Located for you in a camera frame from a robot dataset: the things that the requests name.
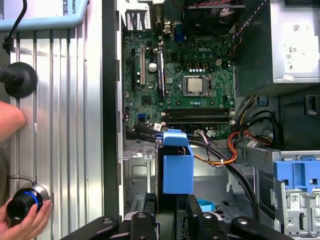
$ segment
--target ventilation grille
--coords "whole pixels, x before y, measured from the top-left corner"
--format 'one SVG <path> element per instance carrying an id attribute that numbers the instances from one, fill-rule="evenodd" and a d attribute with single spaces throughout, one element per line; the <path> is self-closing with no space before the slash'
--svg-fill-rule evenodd
<path id="1" fill-rule="evenodd" d="M 145 10 L 126 11 L 126 27 L 128 31 L 146 31 L 151 30 L 150 7 Z"/>

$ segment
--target black cable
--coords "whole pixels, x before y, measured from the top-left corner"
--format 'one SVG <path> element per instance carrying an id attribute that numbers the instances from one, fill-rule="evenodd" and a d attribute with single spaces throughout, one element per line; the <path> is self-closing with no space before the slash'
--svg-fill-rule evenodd
<path id="1" fill-rule="evenodd" d="M 35 182 L 34 181 L 32 181 L 32 180 L 30 180 L 30 179 L 28 179 L 28 178 L 26 178 L 26 177 L 9 177 L 10 179 L 19 179 L 19 180 L 26 180 L 26 181 L 29 181 L 30 183 L 32 183 L 32 186 L 34 186 L 35 185 Z"/>
<path id="2" fill-rule="evenodd" d="M 28 9 L 28 3 L 27 0 L 22 0 L 23 1 L 23 7 L 22 10 L 15 20 L 13 27 L 11 28 L 9 34 L 4 38 L 3 43 L 2 43 L 2 48 L 6 51 L 7 54 L 10 54 L 11 51 L 14 48 L 14 32 L 16 31 L 18 25 L 20 24 L 21 20 L 24 18 L 27 9 Z"/>

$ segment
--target pcie slot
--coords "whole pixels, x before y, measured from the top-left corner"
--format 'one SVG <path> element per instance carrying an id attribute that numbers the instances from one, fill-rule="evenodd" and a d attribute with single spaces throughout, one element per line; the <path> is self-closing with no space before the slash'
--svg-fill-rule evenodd
<path id="1" fill-rule="evenodd" d="M 131 89 L 136 90 L 136 49 L 131 48 Z"/>
<path id="2" fill-rule="evenodd" d="M 162 100 L 165 97 L 165 60 L 163 51 L 160 50 L 156 54 L 157 79 L 158 79 L 158 96 Z"/>
<path id="3" fill-rule="evenodd" d="M 146 49 L 145 46 L 140 46 L 140 84 L 146 84 Z"/>

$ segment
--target cooling fan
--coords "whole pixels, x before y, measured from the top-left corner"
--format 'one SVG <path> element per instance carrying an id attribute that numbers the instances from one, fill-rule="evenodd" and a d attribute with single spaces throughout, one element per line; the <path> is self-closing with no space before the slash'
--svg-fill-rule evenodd
<path id="1" fill-rule="evenodd" d="M 225 35 L 245 10 L 242 0 L 185 0 L 182 12 L 186 35 Z"/>

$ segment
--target expansion slot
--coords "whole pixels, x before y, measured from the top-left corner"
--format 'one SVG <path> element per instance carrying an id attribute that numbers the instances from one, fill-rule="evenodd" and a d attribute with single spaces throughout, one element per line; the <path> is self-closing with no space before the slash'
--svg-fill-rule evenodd
<path id="1" fill-rule="evenodd" d="M 140 46 L 140 84 L 146 84 L 146 48 Z"/>
<path id="2" fill-rule="evenodd" d="M 233 119 L 228 108 L 166 109 L 161 116 L 166 125 L 230 124 Z"/>
<path id="3" fill-rule="evenodd" d="M 158 78 L 158 96 L 162 100 L 165 97 L 165 60 L 164 53 L 159 50 L 156 54 L 157 78 Z"/>
<path id="4" fill-rule="evenodd" d="M 136 49 L 131 49 L 131 89 L 136 91 Z"/>

